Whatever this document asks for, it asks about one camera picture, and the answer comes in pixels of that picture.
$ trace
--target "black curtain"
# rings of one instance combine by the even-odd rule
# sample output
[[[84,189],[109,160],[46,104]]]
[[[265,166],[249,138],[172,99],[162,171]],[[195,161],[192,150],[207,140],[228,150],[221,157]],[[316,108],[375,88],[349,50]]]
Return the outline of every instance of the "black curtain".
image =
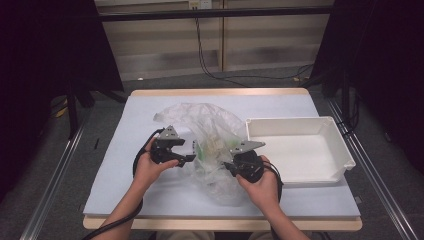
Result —
[[[69,90],[123,90],[94,1],[0,3],[0,197],[26,167],[50,116],[50,101]]]

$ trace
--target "forearm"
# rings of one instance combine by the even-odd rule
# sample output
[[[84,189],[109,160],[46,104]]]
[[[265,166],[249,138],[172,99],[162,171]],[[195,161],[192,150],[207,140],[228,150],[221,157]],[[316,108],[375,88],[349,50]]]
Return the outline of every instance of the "forearm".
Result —
[[[103,222],[102,226],[115,222],[131,214],[140,204],[147,188],[141,184],[132,183],[124,197]],[[94,239],[128,239],[133,220],[123,223],[107,232],[100,234]]]
[[[286,214],[281,210],[279,205],[264,208],[262,212],[281,240],[309,239],[286,216]]]

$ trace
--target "hand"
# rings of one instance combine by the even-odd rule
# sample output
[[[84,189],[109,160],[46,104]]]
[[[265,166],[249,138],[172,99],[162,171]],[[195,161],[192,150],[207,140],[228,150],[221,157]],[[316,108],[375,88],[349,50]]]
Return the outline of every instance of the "hand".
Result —
[[[270,161],[265,156],[261,156],[262,161],[265,165],[270,165]],[[264,212],[268,208],[277,207],[278,194],[277,194],[277,179],[273,172],[269,169],[264,169],[264,174],[259,181],[250,183],[242,176],[236,176],[239,184],[246,190],[252,202]]]
[[[178,160],[171,160],[161,164],[156,164],[150,158],[150,149],[152,143],[156,138],[152,138],[147,144],[146,152],[140,156],[137,164],[137,170],[134,175],[134,183],[142,184],[146,189],[155,182],[159,175],[168,168],[175,167],[178,164]]]

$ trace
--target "wall outlet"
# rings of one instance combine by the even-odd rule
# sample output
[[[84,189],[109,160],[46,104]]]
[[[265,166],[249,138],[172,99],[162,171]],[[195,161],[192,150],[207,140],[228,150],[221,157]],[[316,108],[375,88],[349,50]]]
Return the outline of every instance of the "wall outlet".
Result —
[[[200,9],[212,9],[212,0],[200,0]]]
[[[200,8],[200,1],[199,0],[188,1],[188,9],[189,10],[201,9]]]

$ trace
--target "wrist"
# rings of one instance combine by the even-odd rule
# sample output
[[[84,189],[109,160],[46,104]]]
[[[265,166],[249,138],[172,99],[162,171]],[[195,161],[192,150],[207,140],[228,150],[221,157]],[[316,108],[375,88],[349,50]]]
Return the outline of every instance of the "wrist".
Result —
[[[133,191],[142,195],[146,193],[147,189],[149,189],[149,185],[146,184],[145,181],[137,181],[136,179],[133,180],[129,188],[130,191]]]
[[[283,210],[281,210],[281,207],[278,203],[268,204],[268,205],[259,207],[259,209],[261,210],[261,212],[267,219],[275,215],[281,215],[281,214],[285,215]]]

